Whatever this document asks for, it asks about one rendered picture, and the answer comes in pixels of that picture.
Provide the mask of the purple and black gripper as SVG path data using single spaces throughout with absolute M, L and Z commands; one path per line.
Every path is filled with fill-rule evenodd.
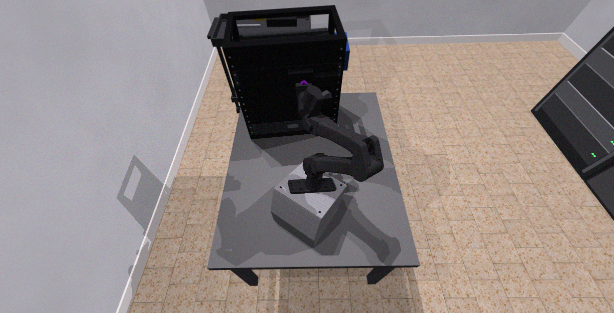
M 303 96 L 304 96 L 304 90 L 307 89 L 307 86 L 312 85 L 311 83 L 307 83 L 305 80 L 301 81 L 300 83 L 296 83 L 296 96 L 297 96 L 297 102 L 301 101 Z M 298 104 L 299 104 L 298 102 Z

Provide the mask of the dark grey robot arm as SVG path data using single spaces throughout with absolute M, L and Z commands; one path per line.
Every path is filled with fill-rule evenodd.
M 303 160 L 306 179 L 289 180 L 290 194 L 332 192 L 336 186 L 332 178 L 322 178 L 323 173 L 350 175 L 356 181 L 366 181 L 381 172 L 384 167 L 379 139 L 346 129 L 320 112 L 321 107 L 332 106 L 331 92 L 314 85 L 307 86 L 298 104 L 299 116 L 304 129 L 314 136 L 325 137 L 341 145 L 352 157 L 330 157 L 315 153 Z M 371 140 L 372 139 L 372 140 Z M 321 181 L 322 179 L 322 181 Z

